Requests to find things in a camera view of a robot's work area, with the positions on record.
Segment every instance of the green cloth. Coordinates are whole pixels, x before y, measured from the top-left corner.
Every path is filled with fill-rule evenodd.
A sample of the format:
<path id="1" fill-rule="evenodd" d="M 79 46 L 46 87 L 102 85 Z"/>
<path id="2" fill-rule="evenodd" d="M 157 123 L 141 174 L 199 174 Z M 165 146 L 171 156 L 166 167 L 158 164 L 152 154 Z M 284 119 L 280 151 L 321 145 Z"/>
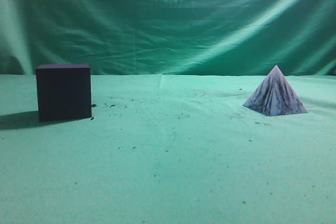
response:
<path id="1" fill-rule="evenodd" d="M 264 78 L 92 76 L 93 120 L 38 123 L 0 76 L 0 223 L 336 223 L 336 77 L 273 117 L 242 106 Z"/>
<path id="2" fill-rule="evenodd" d="M 0 74 L 334 74 L 336 0 L 0 0 Z"/>

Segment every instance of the marbled pyramid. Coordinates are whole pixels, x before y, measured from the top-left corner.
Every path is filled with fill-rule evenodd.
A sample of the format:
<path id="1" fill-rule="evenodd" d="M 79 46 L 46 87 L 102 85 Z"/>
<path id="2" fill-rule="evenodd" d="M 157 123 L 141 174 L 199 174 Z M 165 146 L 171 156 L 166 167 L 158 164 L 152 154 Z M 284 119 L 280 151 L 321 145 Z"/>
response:
<path id="1" fill-rule="evenodd" d="M 272 69 L 243 106 L 270 116 L 308 113 L 278 66 Z"/>

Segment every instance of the green backdrop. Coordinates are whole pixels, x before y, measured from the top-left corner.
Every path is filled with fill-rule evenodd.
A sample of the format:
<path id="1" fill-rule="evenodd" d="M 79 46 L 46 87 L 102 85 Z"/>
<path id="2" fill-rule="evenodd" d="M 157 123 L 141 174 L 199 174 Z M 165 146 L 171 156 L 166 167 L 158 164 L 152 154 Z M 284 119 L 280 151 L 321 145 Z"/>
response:
<path id="1" fill-rule="evenodd" d="M 333 74 L 336 0 L 0 0 L 0 74 Z"/>

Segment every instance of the green tablecloth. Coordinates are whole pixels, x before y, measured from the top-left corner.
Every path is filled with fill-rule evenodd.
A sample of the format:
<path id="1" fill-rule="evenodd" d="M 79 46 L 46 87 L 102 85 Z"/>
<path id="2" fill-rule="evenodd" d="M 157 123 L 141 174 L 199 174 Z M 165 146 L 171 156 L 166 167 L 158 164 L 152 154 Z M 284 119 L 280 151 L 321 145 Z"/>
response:
<path id="1" fill-rule="evenodd" d="M 336 77 L 273 117 L 242 106 L 263 79 L 92 76 L 94 120 L 39 123 L 0 76 L 0 223 L 336 223 Z"/>

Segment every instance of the box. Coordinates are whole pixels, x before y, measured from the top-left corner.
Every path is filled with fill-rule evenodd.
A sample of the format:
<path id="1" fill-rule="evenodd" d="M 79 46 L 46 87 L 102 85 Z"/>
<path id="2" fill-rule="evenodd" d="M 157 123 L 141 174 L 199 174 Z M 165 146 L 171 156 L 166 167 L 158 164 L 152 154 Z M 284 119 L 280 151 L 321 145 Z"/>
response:
<path id="1" fill-rule="evenodd" d="M 42 121 L 92 117 L 88 64 L 52 64 L 36 68 L 38 116 Z"/>

